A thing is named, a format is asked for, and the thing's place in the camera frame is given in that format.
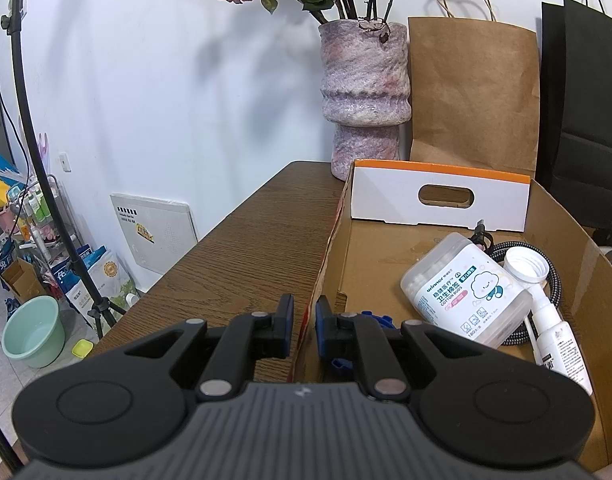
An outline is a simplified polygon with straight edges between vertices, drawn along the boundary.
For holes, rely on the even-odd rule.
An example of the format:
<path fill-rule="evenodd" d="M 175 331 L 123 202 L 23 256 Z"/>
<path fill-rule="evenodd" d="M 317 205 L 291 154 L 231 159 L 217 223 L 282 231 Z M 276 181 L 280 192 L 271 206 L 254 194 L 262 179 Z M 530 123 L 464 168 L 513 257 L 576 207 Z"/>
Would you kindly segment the pet food bag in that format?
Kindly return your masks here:
<path fill-rule="evenodd" d="M 139 299 L 134 280 L 112 250 L 100 246 L 92 250 L 89 245 L 78 249 L 82 261 L 98 292 L 108 297 L 115 306 L 130 309 Z M 82 315 L 91 328 L 96 328 L 96 320 L 89 314 L 93 301 L 82 284 L 82 280 L 72 269 L 71 260 L 53 266 L 51 272 L 68 302 Z"/>

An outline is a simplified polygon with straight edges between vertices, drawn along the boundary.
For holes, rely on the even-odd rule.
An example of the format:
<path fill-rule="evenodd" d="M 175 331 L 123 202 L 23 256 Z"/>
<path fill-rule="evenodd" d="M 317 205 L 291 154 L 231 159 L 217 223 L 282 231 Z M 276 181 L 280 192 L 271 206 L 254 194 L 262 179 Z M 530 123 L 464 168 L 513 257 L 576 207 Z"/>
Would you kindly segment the mint green bucket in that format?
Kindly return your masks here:
<path fill-rule="evenodd" d="M 26 301 L 7 320 L 1 335 L 3 353 L 31 368 L 55 361 L 65 344 L 58 302 L 50 296 Z"/>

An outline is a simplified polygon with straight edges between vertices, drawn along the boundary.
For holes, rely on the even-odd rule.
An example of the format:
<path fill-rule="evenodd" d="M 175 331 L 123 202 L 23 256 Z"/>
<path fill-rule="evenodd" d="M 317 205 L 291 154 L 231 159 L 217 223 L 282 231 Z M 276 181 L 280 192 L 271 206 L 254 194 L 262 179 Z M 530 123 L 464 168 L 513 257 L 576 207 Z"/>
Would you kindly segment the cluttered metal shelf rack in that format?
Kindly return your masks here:
<path fill-rule="evenodd" d="M 0 235 L 0 272 L 16 259 L 24 259 L 33 263 L 40 275 L 53 275 L 70 256 L 37 180 L 30 180 L 24 196 L 15 185 L 9 198 L 10 203 L 0 209 L 4 223 Z"/>

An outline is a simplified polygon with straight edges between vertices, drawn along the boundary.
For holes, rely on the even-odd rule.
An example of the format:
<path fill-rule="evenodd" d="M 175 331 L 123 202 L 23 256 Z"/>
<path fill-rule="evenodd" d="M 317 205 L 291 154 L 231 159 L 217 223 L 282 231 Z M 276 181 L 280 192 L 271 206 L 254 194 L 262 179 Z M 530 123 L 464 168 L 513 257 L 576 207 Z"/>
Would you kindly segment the pink speckled vase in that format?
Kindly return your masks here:
<path fill-rule="evenodd" d="M 319 27 L 322 114 L 335 125 L 331 173 L 346 180 L 357 159 L 397 159 L 411 118 L 408 29 L 336 20 Z"/>

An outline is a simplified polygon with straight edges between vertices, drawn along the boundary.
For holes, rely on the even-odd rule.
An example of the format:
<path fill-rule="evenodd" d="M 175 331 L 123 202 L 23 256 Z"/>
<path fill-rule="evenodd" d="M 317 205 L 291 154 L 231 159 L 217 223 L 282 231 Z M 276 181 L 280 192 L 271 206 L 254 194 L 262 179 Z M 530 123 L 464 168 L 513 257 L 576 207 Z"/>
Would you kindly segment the white spray bottle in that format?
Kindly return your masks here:
<path fill-rule="evenodd" d="M 576 336 L 544 291 L 551 264 L 537 250 L 514 246 L 507 249 L 503 267 L 532 298 L 531 316 L 525 318 L 525 325 L 534 362 L 573 380 L 590 396 L 593 388 Z"/>

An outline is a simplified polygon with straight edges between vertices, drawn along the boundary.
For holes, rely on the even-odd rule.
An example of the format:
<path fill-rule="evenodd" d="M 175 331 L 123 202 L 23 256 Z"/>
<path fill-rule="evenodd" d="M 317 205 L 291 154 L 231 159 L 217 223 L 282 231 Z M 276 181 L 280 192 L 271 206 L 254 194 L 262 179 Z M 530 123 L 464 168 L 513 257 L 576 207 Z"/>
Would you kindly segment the brown paper bag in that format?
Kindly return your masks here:
<path fill-rule="evenodd" d="M 413 162 L 533 176 L 539 130 L 537 35 L 505 24 L 409 18 Z"/>

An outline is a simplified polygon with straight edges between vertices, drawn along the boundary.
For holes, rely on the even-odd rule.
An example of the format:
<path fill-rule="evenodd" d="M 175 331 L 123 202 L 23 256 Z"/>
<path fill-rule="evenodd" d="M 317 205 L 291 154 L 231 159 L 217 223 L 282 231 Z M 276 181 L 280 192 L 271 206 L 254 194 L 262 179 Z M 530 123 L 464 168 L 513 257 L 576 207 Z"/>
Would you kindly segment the black light stand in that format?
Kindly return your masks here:
<path fill-rule="evenodd" d="M 22 12 L 23 0 L 10 0 L 10 13 L 4 14 L 1 17 L 1 26 L 10 37 L 11 56 L 12 56 L 12 72 L 15 86 L 16 102 L 18 102 L 18 112 L 20 113 L 22 129 L 28 148 L 28 154 L 35 171 L 35 176 L 40 185 L 42 194 L 46 199 L 48 209 L 56 226 L 56 231 L 59 233 L 61 242 L 70 257 L 72 269 L 80 278 L 80 283 L 85 286 L 91 300 L 92 307 L 88 312 L 90 318 L 94 321 L 94 327 L 99 339 L 102 339 L 103 325 L 102 321 L 112 328 L 116 324 L 114 312 L 124 315 L 126 310 L 114 304 L 108 297 L 103 297 L 99 289 L 94 285 L 82 257 L 79 256 L 77 249 L 71 240 L 71 235 L 67 231 L 65 221 L 63 220 L 59 206 L 51 190 L 50 182 L 44 169 L 44 163 L 41 160 L 40 151 L 37 144 L 35 129 L 30 114 L 26 81 L 24 77 L 23 51 L 22 51 Z"/>

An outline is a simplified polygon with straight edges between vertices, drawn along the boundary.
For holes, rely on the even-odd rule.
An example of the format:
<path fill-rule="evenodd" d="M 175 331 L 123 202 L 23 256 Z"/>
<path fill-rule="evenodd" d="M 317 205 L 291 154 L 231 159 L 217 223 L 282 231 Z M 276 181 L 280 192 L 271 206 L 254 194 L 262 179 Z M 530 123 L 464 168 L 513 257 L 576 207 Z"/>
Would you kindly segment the orange cardboard box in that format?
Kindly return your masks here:
<path fill-rule="evenodd" d="M 579 341 L 598 420 L 580 462 L 612 463 L 612 264 L 568 211 L 526 176 L 457 166 L 360 160 L 339 201 L 313 299 L 417 318 L 400 280 L 451 232 L 484 221 L 496 240 L 526 240 L 562 279 L 560 313 Z"/>

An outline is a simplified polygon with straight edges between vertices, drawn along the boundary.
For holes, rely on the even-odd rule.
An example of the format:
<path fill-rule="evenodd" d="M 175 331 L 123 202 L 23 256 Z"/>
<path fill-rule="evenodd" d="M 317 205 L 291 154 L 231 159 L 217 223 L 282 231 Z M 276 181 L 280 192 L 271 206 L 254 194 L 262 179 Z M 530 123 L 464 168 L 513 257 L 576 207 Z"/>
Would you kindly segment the small cardboard box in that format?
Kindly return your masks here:
<path fill-rule="evenodd" d="M 37 278 L 34 266 L 25 260 L 14 260 L 2 272 L 1 277 L 21 304 L 46 293 Z"/>

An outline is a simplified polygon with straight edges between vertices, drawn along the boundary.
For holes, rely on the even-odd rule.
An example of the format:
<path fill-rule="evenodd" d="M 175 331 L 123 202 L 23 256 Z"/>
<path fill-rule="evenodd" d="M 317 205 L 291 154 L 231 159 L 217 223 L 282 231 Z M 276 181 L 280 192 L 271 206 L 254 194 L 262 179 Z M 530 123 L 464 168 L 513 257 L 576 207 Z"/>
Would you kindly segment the white wall panel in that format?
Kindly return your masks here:
<path fill-rule="evenodd" d="M 132 257 L 144 269 L 165 274 L 199 241 L 185 203 L 122 193 L 110 197 Z"/>

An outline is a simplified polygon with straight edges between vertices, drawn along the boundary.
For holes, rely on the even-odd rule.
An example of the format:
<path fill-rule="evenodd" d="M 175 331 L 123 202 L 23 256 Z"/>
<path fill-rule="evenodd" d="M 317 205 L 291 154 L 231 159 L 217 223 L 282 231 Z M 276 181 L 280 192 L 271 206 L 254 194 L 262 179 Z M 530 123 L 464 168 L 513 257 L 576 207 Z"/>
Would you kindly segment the black paper bag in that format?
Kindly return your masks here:
<path fill-rule="evenodd" d="M 537 181 L 584 226 L 612 230 L 612 18 L 541 4 Z"/>

